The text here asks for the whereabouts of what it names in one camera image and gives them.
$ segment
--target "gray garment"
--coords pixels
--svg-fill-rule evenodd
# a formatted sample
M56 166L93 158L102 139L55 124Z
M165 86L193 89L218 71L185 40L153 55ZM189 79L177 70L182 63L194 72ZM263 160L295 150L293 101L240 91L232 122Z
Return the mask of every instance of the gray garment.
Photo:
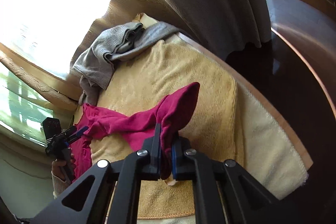
M133 22L105 30L79 56L73 66L82 74L80 86L84 92L79 105L97 105L101 88L106 90L114 74L116 60L130 60L160 39L181 31L162 21L142 30L141 23Z

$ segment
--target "yellow towel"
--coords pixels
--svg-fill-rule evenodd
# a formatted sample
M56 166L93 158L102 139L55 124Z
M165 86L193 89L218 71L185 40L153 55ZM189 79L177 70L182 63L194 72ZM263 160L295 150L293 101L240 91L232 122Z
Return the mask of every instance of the yellow towel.
M140 21L144 27L155 23L146 15ZM235 159L244 166L243 132L235 80L216 62L180 42L176 35L157 42L135 59L121 63L107 90L101 94L98 106L132 115L154 107L165 95L194 81L201 85L197 106L180 135L211 159ZM75 122L80 116L81 111L78 111ZM121 160L133 152L119 134L92 140L90 148L93 164L101 159L110 162ZM163 180L142 181L138 219L192 214L191 182L168 186Z

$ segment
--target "wall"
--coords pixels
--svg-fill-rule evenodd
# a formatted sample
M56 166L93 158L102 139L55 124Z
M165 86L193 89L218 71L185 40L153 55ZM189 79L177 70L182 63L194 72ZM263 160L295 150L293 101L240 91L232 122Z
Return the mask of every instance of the wall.
M1 143L0 196L18 217L34 217L53 200L51 166L30 160Z

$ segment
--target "human hand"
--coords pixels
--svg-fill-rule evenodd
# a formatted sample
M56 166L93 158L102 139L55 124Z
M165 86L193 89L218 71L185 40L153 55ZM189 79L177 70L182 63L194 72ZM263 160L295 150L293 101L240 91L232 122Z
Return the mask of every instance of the human hand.
M74 154L71 153L71 164L72 164L72 168L75 169L76 165L75 165L75 158L74 158ZM61 168L67 164L67 162L65 160L60 160L60 159L56 159L52 162L51 164L51 171L53 173L54 176L60 178L62 181L65 181L65 176L63 175Z

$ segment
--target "ribbed hem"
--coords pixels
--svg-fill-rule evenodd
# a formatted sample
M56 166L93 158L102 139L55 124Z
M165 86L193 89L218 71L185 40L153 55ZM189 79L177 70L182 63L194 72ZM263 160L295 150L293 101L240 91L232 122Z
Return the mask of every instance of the ribbed hem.
M52 184L54 186L54 198L57 198L65 189L69 187L66 181L62 181L59 177L56 177L53 172L51 172Z

